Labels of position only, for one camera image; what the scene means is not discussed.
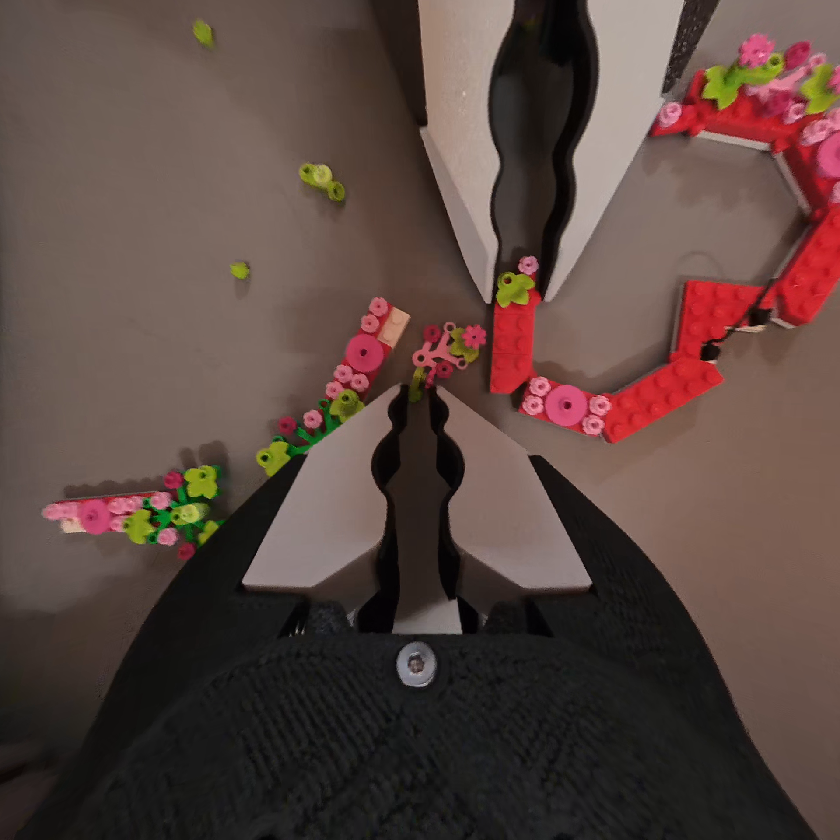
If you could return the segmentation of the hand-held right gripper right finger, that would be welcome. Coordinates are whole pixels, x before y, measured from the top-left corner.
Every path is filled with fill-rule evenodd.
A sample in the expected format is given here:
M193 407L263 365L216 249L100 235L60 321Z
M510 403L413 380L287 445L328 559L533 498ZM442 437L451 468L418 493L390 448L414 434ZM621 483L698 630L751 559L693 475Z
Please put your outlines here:
M431 634L462 634L501 602L579 595L588 574L525 448L443 387L428 397L434 465L445 484L430 523L442 589Z

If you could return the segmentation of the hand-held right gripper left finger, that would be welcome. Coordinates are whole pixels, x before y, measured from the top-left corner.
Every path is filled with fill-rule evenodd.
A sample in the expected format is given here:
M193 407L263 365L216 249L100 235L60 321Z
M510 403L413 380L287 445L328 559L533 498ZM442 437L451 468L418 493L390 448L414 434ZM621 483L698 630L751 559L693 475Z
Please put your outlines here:
M309 450L244 588L338 602L360 632L392 632L401 584L389 483L407 409L408 386L395 385Z

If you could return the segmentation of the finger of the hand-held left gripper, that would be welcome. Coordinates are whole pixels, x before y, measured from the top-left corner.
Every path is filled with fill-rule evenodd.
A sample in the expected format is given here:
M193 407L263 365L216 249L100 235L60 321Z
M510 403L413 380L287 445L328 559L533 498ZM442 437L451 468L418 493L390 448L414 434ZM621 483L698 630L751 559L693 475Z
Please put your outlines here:
M683 2L571 2L569 115L553 149L556 194L543 232L541 294L556 298L664 100Z
M522 53L533 2L417 3L427 158L469 276L490 303L502 260L532 238L522 158Z

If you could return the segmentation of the pink lego flower sprig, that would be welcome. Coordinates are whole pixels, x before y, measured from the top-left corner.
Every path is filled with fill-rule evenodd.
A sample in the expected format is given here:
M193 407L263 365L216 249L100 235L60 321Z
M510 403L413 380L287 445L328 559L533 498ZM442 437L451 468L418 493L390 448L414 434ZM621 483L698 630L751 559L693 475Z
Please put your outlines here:
M476 362L487 344L487 331L479 324L459 327L448 321L442 327L427 325L423 345L413 355L414 380L429 389Z

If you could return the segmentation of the lime double lego piece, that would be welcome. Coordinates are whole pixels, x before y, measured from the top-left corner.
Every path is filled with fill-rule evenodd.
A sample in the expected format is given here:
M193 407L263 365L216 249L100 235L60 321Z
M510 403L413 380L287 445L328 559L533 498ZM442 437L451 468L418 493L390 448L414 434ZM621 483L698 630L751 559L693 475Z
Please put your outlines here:
M299 168L301 181L324 194L330 201L341 203L345 198L344 186L333 177L326 164L305 163Z

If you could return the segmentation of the red lego strip tan end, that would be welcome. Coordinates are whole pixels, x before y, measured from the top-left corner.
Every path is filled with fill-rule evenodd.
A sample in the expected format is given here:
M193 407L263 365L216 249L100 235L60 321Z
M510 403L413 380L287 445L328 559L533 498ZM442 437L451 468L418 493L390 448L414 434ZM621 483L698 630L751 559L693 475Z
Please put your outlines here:
M360 413L373 384L410 322L410 315L383 297L374 297L348 341L341 362L323 387L318 405L301 415L277 421L277 434L256 454L258 465L273 477L295 457Z

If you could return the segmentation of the red lego strip lime leaves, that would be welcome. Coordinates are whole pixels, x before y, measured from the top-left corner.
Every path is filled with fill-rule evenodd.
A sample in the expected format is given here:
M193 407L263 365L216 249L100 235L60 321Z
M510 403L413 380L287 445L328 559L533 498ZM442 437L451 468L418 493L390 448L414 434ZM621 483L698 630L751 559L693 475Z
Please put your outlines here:
M41 515L65 534L118 532L133 544L175 548L186 562L224 525L217 515L222 478L217 465L174 469L162 489L57 500Z

